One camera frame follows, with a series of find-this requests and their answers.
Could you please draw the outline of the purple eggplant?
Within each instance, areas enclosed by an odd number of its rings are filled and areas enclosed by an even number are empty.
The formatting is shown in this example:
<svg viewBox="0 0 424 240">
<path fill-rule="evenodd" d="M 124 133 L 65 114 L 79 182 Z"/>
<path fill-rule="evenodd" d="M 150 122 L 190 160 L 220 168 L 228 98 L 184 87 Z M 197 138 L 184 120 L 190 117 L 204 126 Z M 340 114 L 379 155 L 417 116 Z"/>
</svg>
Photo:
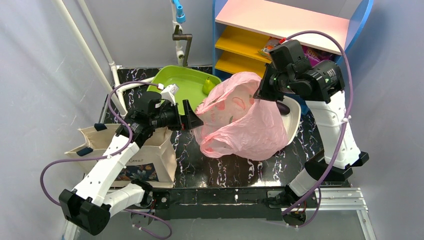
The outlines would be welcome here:
<svg viewBox="0 0 424 240">
<path fill-rule="evenodd" d="M 277 101 L 276 105 L 277 105 L 278 110 L 279 110 L 279 112 L 282 116 L 287 116 L 288 114 L 291 113 L 291 109 L 286 104 L 284 104 L 280 101 Z"/>
</svg>

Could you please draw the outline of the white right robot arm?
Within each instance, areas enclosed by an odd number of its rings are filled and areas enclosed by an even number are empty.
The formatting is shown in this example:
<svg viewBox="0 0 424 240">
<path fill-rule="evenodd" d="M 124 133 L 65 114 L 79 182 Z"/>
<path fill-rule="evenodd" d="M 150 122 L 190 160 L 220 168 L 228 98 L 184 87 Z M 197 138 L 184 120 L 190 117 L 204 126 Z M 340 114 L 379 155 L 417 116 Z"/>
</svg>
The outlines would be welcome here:
<svg viewBox="0 0 424 240">
<path fill-rule="evenodd" d="M 292 205 L 309 190 L 315 190 L 322 176 L 326 181 L 344 181 L 368 155 L 358 148 L 346 116 L 345 82 L 341 68 L 331 60 L 312 66 L 297 40 L 290 40 L 269 51 L 266 68 L 254 98 L 282 102 L 286 91 L 303 99 L 311 110 L 323 143 L 323 156 L 306 162 L 304 169 L 270 197 L 277 205 Z"/>
</svg>

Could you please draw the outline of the pink plastic grocery bag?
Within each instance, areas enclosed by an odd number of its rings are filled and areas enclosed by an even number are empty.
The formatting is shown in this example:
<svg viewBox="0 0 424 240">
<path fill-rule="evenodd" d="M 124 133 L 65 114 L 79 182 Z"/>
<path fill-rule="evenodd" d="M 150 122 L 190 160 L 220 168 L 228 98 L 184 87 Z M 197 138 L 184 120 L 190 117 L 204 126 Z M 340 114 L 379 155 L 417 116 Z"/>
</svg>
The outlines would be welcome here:
<svg viewBox="0 0 424 240">
<path fill-rule="evenodd" d="M 261 80 L 254 72 L 236 73 L 216 85 L 196 107 L 203 125 L 193 134 L 205 156 L 264 161 L 288 145 L 276 102 L 254 98 Z"/>
</svg>

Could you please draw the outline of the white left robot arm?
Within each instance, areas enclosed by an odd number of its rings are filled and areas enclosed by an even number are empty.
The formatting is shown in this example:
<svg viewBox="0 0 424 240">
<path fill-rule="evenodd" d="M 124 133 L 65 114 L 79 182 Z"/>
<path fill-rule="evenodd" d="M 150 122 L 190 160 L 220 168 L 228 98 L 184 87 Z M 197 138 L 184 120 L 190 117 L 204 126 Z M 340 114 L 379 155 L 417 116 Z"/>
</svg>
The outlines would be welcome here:
<svg viewBox="0 0 424 240">
<path fill-rule="evenodd" d="M 96 236 L 113 215 L 143 203 L 152 187 L 142 181 L 133 181 L 111 194 L 108 190 L 156 129 L 192 130 L 203 125 L 187 99 L 182 101 L 182 107 L 183 115 L 177 103 L 158 92 L 145 92 L 141 106 L 121 120 L 108 148 L 86 177 L 72 190 L 60 193 L 58 200 L 65 219 Z"/>
</svg>

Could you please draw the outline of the yellow-green pear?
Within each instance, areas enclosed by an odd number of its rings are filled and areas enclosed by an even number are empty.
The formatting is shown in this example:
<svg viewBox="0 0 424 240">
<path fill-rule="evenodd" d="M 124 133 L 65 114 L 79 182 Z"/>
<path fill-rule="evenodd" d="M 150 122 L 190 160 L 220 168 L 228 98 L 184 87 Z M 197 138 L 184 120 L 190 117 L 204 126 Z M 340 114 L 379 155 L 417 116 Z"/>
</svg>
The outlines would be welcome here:
<svg viewBox="0 0 424 240">
<path fill-rule="evenodd" d="M 202 92 L 203 94 L 205 94 L 206 96 L 208 96 L 210 94 L 210 92 L 215 88 L 216 84 L 210 80 L 210 78 L 208 77 L 205 81 L 204 84 L 202 86 Z"/>
</svg>

